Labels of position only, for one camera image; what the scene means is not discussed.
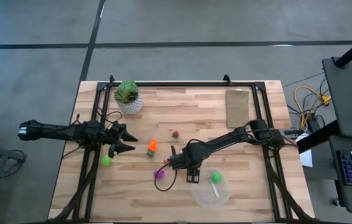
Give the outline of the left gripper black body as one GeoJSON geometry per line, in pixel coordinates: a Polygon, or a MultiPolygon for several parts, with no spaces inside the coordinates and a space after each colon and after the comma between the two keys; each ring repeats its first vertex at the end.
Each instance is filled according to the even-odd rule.
{"type": "Polygon", "coordinates": [[[109,144],[110,148],[108,150],[108,156],[113,158],[115,154],[115,146],[121,142],[121,132],[126,128],[125,124],[119,124],[114,122],[109,129],[106,129],[103,134],[103,144],[109,144]]]}

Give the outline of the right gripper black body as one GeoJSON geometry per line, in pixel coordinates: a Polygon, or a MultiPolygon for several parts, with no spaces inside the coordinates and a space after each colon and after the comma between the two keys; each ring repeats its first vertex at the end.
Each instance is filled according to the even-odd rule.
{"type": "Polygon", "coordinates": [[[198,142],[190,143],[181,154],[176,169],[198,169],[203,161],[203,147],[198,142]]]}

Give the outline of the clear plastic tupperware container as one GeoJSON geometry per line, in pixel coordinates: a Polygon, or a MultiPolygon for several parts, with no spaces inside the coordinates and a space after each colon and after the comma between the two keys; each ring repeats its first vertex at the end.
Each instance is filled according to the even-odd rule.
{"type": "Polygon", "coordinates": [[[200,171],[200,182],[191,185],[192,196],[196,203],[204,208],[219,208],[226,204],[231,193],[229,182],[219,169],[206,167],[200,171]],[[213,184],[210,180],[212,172],[221,172],[223,180],[220,184],[213,184]]]}

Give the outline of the orange toy carrot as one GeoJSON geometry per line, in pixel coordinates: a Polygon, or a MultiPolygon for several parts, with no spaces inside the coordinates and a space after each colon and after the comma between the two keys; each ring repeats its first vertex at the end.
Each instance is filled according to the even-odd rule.
{"type": "Polygon", "coordinates": [[[157,140],[152,139],[149,143],[149,146],[147,148],[147,156],[148,157],[153,157],[155,152],[157,150],[157,140]]]}

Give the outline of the succulent in patterned white pot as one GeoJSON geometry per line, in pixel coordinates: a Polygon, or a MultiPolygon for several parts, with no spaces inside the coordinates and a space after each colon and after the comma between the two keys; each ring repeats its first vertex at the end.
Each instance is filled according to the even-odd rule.
{"type": "Polygon", "coordinates": [[[137,114],[143,107],[143,100],[134,80],[122,81],[114,97],[124,114],[137,114]]]}

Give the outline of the brown rectangular mat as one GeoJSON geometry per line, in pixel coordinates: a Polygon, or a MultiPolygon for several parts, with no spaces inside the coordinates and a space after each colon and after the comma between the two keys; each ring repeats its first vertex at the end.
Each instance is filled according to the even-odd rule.
{"type": "Polygon", "coordinates": [[[249,92],[242,90],[226,91],[226,125],[237,128],[249,121],[249,92]]]}

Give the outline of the white paper sheet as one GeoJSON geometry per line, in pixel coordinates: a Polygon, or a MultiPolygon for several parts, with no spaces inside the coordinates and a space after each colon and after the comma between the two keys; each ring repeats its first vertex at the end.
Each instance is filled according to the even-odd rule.
{"type": "MultiPolygon", "coordinates": [[[[297,137],[295,142],[298,143],[300,140],[302,140],[303,138],[306,138],[307,136],[309,136],[308,133],[303,133],[297,137]]],[[[300,161],[304,167],[312,168],[313,167],[312,151],[309,149],[305,152],[300,153],[300,161]]]]}

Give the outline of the black power strip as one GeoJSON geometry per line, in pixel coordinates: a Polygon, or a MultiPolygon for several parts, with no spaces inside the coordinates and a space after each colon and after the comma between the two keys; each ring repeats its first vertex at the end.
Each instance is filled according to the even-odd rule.
{"type": "Polygon", "coordinates": [[[308,130],[311,133],[314,133],[315,131],[318,131],[320,129],[318,119],[316,118],[316,115],[313,113],[307,114],[307,125],[308,125],[308,130]]]}

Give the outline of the black square beam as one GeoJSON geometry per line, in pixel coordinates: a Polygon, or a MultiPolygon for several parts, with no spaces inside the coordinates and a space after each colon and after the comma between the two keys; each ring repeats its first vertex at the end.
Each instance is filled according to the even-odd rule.
{"type": "Polygon", "coordinates": [[[299,154],[306,152],[313,147],[328,141],[330,136],[339,136],[340,129],[337,120],[327,124],[321,129],[315,131],[312,134],[309,134],[307,137],[302,138],[297,141],[297,147],[299,154]]]}

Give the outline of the grey desk with pole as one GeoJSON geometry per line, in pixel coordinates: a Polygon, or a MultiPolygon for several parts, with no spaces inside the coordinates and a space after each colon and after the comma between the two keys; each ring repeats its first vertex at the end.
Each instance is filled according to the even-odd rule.
{"type": "Polygon", "coordinates": [[[324,58],[322,65],[340,133],[352,137],[352,61],[338,68],[332,58],[324,58]]]}

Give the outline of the black aluminium table frame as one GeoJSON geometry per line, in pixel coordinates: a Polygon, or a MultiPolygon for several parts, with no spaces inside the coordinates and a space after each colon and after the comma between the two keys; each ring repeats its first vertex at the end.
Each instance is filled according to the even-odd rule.
{"type": "Polygon", "coordinates": [[[279,189],[270,186],[264,151],[260,146],[236,144],[212,154],[204,167],[222,171],[229,182],[230,197],[219,208],[196,203],[185,171],[165,170],[165,179],[155,182],[153,171],[163,166],[171,145],[180,150],[193,138],[211,140],[226,134],[226,91],[249,92],[249,116],[262,118],[269,126],[291,126],[281,82],[180,81],[140,82],[143,108],[122,121],[138,139],[135,150],[115,156],[110,167],[99,167],[93,202],[81,201],[80,215],[100,223],[203,223],[273,222],[294,217],[279,189]],[[178,131],[179,138],[172,132],[178,131]],[[157,140],[153,157],[147,156],[152,139],[157,140]]]}

